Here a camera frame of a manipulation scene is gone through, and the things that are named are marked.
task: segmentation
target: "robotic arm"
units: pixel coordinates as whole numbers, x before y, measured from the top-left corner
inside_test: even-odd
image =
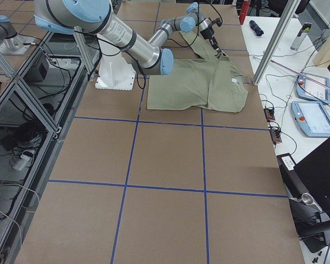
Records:
[[[3,41],[10,50],[16,50],[23,47],[23,40],[17,34],[17,31],[12,26],[10,20],[4,15],[0,15],[0,44]]]
[[[146,41],[135,30],[127,26],[113,12],[108,0],[35,0],[36,24],[48,31],[72,35],[74,27],[80,26],[85,32],[101,34],[121,51],[130,54],[136,62],[135,70],[146,75],[167,75],[173,69],[173,54],[161,46],[169,36],[178,30],[189,32],[199,23],[199,30],[209,39],[214,49],[219,49],[213,24],[207,19],[197,3],[187,9],[187,16],[162,21],[161,28]]]

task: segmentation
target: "olive shirt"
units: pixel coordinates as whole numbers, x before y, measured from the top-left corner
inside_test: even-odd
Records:
[[[182,33],[187,43],[196,34]],[[148,109],[184,110],[191,106],[221,112],[240,112],[248,91],[242,74],[223,52],[217,52],[197,37],[191,45],[198,59],[175,59],[171,74],[151,76]]]

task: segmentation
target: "white table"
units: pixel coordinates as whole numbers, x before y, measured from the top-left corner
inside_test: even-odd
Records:
[[[250,29],[249,27],[249,21],[254,20],[260,28],[264,31],[264,34],[261,37],[257,37],[255,33]],[[255,58],[253,55],[262,55],[264,50],[266,49],[273,32],[278,24],[279,18],[266,18],[266,17],[252,17],[247,16],[245,19],[245,23],[242,25],[242,32],[244,35],[244,39],[246,42],[247,50],[250,56],[250,61],[252,65],[252,69],[255,72],[260,60]],[[296,51],[293,51],[290,49],[290,45],[292,44],[294,38],[296,37],[298,31],[301,28],[301,24],[298,21],[298,19],[292,19],[280,44],[278,45],[278,48],[275,51],[275,56],[284,56],[288,54],[294,54]],[[301,71],[304,64],[306,63],[309,56],[312,54],[312,52],[315,50],[314,46],[312,46],[312,41],[307,37],[303,43],[301,44],[299,51],[303,51],[307,49],[304,52],[300,52],[294,56],[286,56],[286,57],[273,57],[272,59],[276,62],[279,62],[280,64],[287,66],[289,68],[292,68],[296,70],[297,72]],[[315,52],[310,59],[308,65],[313,65],[312,59],[317,54]],[[305,70],[308,73],[313,73],[317,75],[322,75],[325,77],[328,77],[330,79],[330,72],[327,68],[319,68],[319,67],[309,67]],[[278,65],[275,65],[273,63],[269,64],[269,67],[267,68],[264,77],[260,81],[258,85],[259,93],[264,94],[267,96],[267,99],[271,101],[275,107],[281,106],[284,107],[285,103],[281,101],[280,99],[274,97],[271,94],[271,90],[268,86],[268,83],[265,79],[265,76],[267,74],[273,74],[273,75],[294,75],[292,72],[285,70],[281,68]],[[282,125],[282,132],[287,133],[291,137],[294,138],[294,140],[297,142],[297,150],[293,154],[293,159],[295,159],[296,162],[301,161],[306,155],[308,155],[311,151],[313,151],[317,146],[319,146],[322,142],[325,141],[326,138],[311,138],[306,137],[301,130],[299,129],[296,121],[294,120],[294,116],[290,107],[290,103],[292,101],[303,101],[302,99],[297,97],[296,89],[294,87],[295,79],[296,77],[288,76],[283,78],[277,78],[275,76],[267,76],[269,83],[271,84],[271,87],[273,89],[273,93],[277,95],[278,97],[281,97],[284,100],[288,100],[290,97],[290,100],[288,101],[288,106],[285,110],[284,109],[277,108],[275,109],[275,118],[276,122],[281,126]],[[330,115],[330,108],[325,106],[327,109],[329,115]],[[288,138],[285,135],[282,135],[282,143],[277,144],[275,153],[276,155],[280,155],[283,153],[292,153],[294,151],[295,144],[294,142]],[[301,248],[304,254],[305,263],[310,264],[311,261],[317,257],[317,254],[312,254],[309,252],[307,247],[304,245],[303,242],[300,243]],[[326,253],[326,248],[323,249],[323,254],[321,257],[319,257],[318,263],[323,263],[323,259]],[[328,264],[330,264],[330,252],[328,255]]]

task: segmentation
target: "white label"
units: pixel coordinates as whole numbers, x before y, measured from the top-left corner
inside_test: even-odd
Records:
[[[116,21],[112,21],[111,25],[108,26],[108,30],[105,33],[105,37],[114,44],[119,43],[126,33],[126,29],[118,24]]]
[[[293,163],[292,159],[290,156],[285,156],[281,158],[282,161],[284,162],[285,166],[289,171],[293,171],[293,167],[295,167],[295,163]]]

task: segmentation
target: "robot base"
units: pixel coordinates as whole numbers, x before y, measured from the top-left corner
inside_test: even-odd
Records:
[[[118,49],[100,41],[100,48],[105,54],[115,54]],[[103,56],[101,59],[99,77],[95,83],[97,89],[127,90],[131,91],[136,71],[126,60],[118,54],[112,57]]]
[[[32,43],[35,41],[34,37],[25,37],[20,36],[23,43]],[[3,55],[21,55],[23,56],[27,50],[30,48],[31,45],[23,45],[23,47],[20,47],[18,49],[10,49],[5,42],[0,44],[0,52]]]

